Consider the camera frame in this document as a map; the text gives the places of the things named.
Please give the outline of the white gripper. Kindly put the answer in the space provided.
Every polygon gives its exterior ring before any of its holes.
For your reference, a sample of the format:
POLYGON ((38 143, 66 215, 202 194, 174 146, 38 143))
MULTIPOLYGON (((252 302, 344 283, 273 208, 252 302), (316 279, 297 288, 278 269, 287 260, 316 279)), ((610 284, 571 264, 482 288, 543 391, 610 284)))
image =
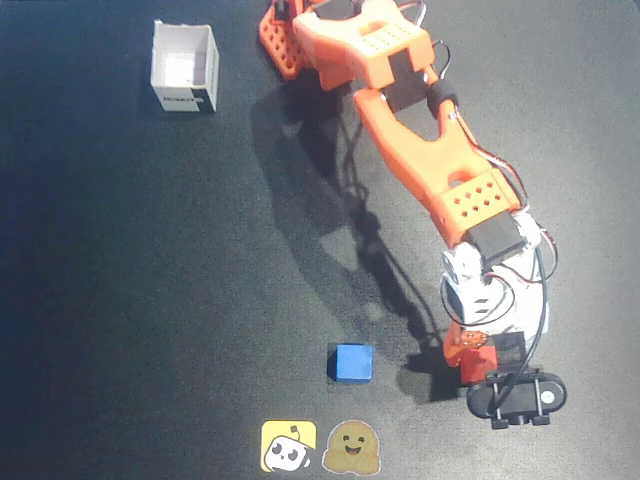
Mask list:
POLYGON ((542 300, 542 277, 536 248, 546 232, 529 214, 515 216, 525 246, 507 260, 481 271, 476 247, 463 242, 442 254, 442 298, 451 314, 443 355, 449 367, 465 362, 485 365, 490 339, 522 333, 533 344, 538 329, 548 329, 548 303, 542 300))

